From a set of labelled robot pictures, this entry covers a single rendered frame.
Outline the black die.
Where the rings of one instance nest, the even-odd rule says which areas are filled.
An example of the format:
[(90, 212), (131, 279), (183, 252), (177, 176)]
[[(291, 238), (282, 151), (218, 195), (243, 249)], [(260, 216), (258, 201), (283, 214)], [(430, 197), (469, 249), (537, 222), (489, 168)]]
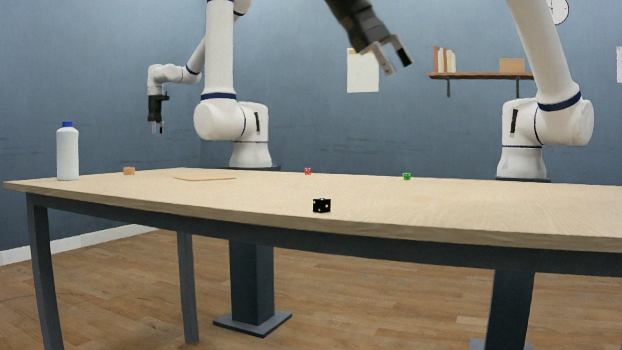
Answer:
[(331, 211), (331, 199), (315, 198), (313, 199), (313, 212), (327, 213)]

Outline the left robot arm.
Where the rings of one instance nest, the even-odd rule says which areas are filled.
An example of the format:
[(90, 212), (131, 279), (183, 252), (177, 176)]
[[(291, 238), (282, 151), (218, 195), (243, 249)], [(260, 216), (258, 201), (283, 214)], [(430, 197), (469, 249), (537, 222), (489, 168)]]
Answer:
[(536, 99), (503, 105), (502, 157), (497, 176), (546, 178), (539, 149), (542, 145), (586, 145), (593, 132), (593, 106), (589, 100), (582, 100), (578, 84), (571, 79), (546, 0), (506, 3), (538, 92)]

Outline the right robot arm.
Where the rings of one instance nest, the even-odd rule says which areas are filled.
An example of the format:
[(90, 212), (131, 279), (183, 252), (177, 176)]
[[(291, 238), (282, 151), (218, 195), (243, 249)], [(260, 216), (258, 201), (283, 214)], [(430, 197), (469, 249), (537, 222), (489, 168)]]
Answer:
[(205, 140), (238, 140), (230, 167), (272, 167), (268, 109), (250, 102), (236, 104), (232, 87), (233, 25), (252, 1), (207, 0), (206, 43), (204, 36), (185, 67), (167, 64), (148, 69), (148, 88), (163, 88), (163, 82), (197, 84), (205, 66), (205, 88), (194, 112), (194, 126)]

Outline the white plastic bottle with blue cap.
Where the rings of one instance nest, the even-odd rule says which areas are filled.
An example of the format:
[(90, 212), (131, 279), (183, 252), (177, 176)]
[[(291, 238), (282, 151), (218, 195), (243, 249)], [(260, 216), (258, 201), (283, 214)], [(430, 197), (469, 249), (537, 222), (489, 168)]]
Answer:
[(63, 121), (57, 130), (57, 180), (78, 180), (78, 131), (72, 121)]

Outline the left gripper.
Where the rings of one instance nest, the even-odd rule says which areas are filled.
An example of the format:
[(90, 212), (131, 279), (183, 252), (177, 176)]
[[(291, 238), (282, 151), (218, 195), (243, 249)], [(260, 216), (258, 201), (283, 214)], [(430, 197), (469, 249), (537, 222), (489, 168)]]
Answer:
[(383, 23), (376, 18), (369, 0), (323, 0), (323, 2), (337, 25), (345, 32), (354, 54), (360, 57), (370, 52), (385, 78), (395, 72), (379, 46), (389, 43), (403, 68), (413, 63), (398, 34), (390, 36)]

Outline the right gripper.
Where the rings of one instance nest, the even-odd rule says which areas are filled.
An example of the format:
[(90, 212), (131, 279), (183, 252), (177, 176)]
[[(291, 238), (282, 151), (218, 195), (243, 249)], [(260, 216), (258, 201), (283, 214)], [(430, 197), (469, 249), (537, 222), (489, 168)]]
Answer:
[[(147, 92), (148, 97), (148, 123), (152, 123), (152, 134), (156, 134), (156, 122), (160, 123), (160, 134), (163, 134), (163, 123), (161, 110), (162, 110), (162, 101), (169, 100), (169, 96), (167, 96), (167, 91), (165, 91), (165, 95), (163, 95), (163, 88), (148, 88)], [(159, 95), (159, 96), (158, 96)]]

